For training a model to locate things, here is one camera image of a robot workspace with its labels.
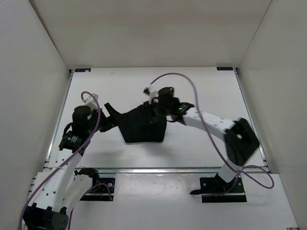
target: purple cable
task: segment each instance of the purple cable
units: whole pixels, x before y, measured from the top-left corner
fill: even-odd
[[[236,175],[236,180],[235,180],[233,186],[231,187],[231,189],[233,189],[233,187],[235,186],[235,184],[236,184],[237,181],[238,181],[238,178],[239,178],[240,174],[242,174],[242,173],[245,174],[247,177],[249,177],[249,178],[252,179],[254,182],[256,182],[257,184],[261,185],[261,186],[264,187],[264,188],[267,188],[267,189],[272,189],[272,188],[274,188],[275,183],[274,183],[274,180],[273,180],[272,176],[271,176],[267,171],[265,171],[262,167],[256,166],[256,165],[248,165],[248,166],[242,167],[241,170],[237,171],[237,170],[235,170],[235,169],[226,161],[226,159],[224,158],[224,156],[221,154],[220,150],[219,150],[218,147],[216,146],[215,141],[213,140],[213,138],[212,138],[212,136],[211,136],[211,134],[210,134],[210,132],[209,132],[208,126],[207,126],[205,120],[203,119],[203,117],[202,117],[202,115],[201,115],[201,110],[200,110],[200,106],[199,106],[199,102],[198,102],[197,89],[196,89],[195,84],[193,83],[193,81],[192,81],[189,77],[187,77],[186,75],[181,74],[181,73],[165,73],[165,74],[162,74],[161,76],[157,77],[156,79],[154,79],[154,80],[150,83],[149,87],[151,87],[151,85],[152,85],[154,82],[156,82],[158,79],[160,79],[160,78],[162,78],[162,77],[164,77],[164,76],[167,76],[167,75],[179,75],[179,76],[185,78],[186,80],[188,80],[188,82],[191,84],[191,86],[192,86],[192,88],[193,88],[193,90],[194,90],[194,97],[195,97],[195,107],[196,107],[196,110],[197,110],[198,115],[199,115],[199,117],[200,117],[200,119],[201,119],[201,123],[202,123],[203,127],[205,128],[205,131],[207,132],[207,134],[208,134],[208,136],[209,136],[209,139],[210,139],[211,143],[213,144],[213,147],[215,148],[217,154],[219,154],[219,156],[221,157],[221,159],[223,160],[223,162],[224,162],[232,171],[234,171],[234,172],[237,173],[237,175]],[[269,176],[270,180],[272,181],[272,185],[271,185],[271,186],[266,186],[266,185],[264,185],[264,184],[261,184],[261,183],[260,183],[259,181],[257,181],[255,178],[251,177],[251,176],[248,175],[246,172],[244,172],[244,169],[246,169],[246,168],[253,168],[253,167],[258,168],[258,169],[261,169],[262,171],[264,171],[264,172]],[[216,195],[216,196],[223,196],[223,195],[225,195],[226,193],[228,193],[231,189],[229,189],[228,191],[226,191],[226,192],[224,192],[224,193],[222,193],[222,194]]]
[[[95,101],[95,103],[97,104],[97,107],[100,108],[99,106],[99,102],[98,100],[88,91],[84,91],[81,93],[81,98],[83,100],[83,95],[84,94],[88,94],[90,95],[93,100]],[[52,171],[47,177],[45,180],[43,180],[43,182],[36,188],[36,190],[34,190],[32,192],[32,194],[30,195],[29,199],[27,199],[22,211],[21,211],[21,214],[20,214],[20,217],[19,217],[19,222],[18,222],[18,230],[22,230],[22,222],[23,222],[23,216],[24,216],[24,212],[25,212],[25,209],[27,208],[28,204],[30,203],[30,201],[33,199],[33,197],[35,196],[35,194],[38,192],[38,190],[48,181],[50,180],[51,177],[53,177],[54,174],[57,173],[57,171],[59,171],[61,169],[61,167],[63,167],[66,163],[68,163],[75,155],[78,154],[78,152],[88,144],[88,142],[92,139],[93,135],[95,134],[95,132],[97,131],[98,129],[98,126],[99,126],[99,121],[100,121],[100,109],[98,109],[98,119],[97,119],[97,122],[96,122],[96,125],[95,125],[95,128],[93,130],[93,132],[90,134],[90,136],[86,139],[86,141],[70,156],[68,157],[59,167],[57,167],[54,171]]]
[[[94,185],[94,186],[91,187],[89,190],[87,190],[87,191],[84,193],[84,195],[83,195],[82,197],[84,197],[86,194],[88,194],[89,192],[91,192],[94,188],[96,188],[96,187],[98,187],[98,186],[101,186],[101,185],[103,185],[104,187],[106,187],[107,192],[108,192],[108,194],[109,194],[109,200],[111,200],[111,192],[110,192],[110,189],[109,189],[109,187],[108,187],[105,183],[99,183],[99,184]],[[71,213],[70,213],[70,215],[69,215],[67,230],[71,230],[72,212],[73,212],[73,209],[71,210]]]

